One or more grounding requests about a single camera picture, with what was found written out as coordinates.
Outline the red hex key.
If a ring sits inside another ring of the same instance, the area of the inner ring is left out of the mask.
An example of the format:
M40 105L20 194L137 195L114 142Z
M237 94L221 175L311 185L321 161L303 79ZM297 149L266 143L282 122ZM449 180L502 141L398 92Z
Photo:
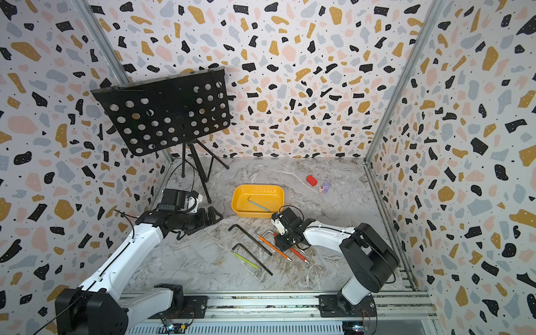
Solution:
M277 236L277 233L275 233L275 231L273 230L267 230L267 233L270 233L272 234L274 237ZM297 249L291 247L289 248L289 251L291 251L292 253L294 253L301 261L305 262L307 265L310 264L310 262L306 259L306 257L303 255L303 252L301 251L297 251Z

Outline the orange hex key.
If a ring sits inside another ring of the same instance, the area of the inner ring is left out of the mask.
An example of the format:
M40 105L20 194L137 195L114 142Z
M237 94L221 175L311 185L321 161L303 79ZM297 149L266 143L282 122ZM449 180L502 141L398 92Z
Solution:
M275 251L277 254L279 254L282 258L286 259L288 262L292 262L293 260L287 256L283 251L281 251L279 248L275 246L274 243L271 243L265 238L265 235L272 235L274 233L273 230L266 230L265 232L262 232L257 230L255 234L257 234L258 238L264 242L266 245L268 245L269 248L271 248L273 251Z

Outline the long black hex key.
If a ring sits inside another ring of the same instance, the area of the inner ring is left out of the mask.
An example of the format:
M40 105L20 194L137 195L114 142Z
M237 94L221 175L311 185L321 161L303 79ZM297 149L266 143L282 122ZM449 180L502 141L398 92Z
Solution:
M264 247L254 236L252 236L246 229L244 229L239 224L232 224L231 226L229 226L227 228L228 232L232 232L233 230L240 231L240 233L243 234L244 237L247 238L247 240L249 240L252 243L254 243L258 248L262 249L267 255L269 255L269 256L273 255L273 253L271 251L269 251L267 247Z

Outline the blue hex key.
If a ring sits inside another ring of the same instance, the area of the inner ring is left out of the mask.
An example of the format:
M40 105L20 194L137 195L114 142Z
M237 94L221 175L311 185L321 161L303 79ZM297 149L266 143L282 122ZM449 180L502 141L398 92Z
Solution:
M262 209L265 212L271 212L272 211L271 207L266 202L262 202L261 200L256 199L256 198L252 198L252 197L248 197L247 200L252 205L256 206L259 209Z

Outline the yellow plastic storage box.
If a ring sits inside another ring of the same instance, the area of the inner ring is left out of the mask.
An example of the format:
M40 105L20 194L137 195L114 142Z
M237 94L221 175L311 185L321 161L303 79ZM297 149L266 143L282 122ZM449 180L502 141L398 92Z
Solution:
M239 217L270 219L284 204L280 186L243 184L234 190L231 208Z

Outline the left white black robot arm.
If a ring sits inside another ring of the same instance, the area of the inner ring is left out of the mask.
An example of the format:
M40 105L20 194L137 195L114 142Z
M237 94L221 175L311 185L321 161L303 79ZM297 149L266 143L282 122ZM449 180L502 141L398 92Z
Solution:
M181 239L222 219L213 207L189 213L164 209L142 214L132 237L77 288L65 289L56 298L59 334L125 334L158 314L195 315L180 285L159 284L127 302L120 298L135 271L168 234L177 233Z

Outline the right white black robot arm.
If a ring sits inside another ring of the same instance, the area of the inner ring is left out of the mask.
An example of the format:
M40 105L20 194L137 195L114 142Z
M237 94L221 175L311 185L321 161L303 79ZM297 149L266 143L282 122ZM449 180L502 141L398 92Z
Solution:
M282 251L306 244L339 252L353 275L336 295L334 311L350 315L371 293L395 277L399 257L386 241L367 223L341 228L314 219L302 219L289 207L273 213L272 225L278 234L277 247Z

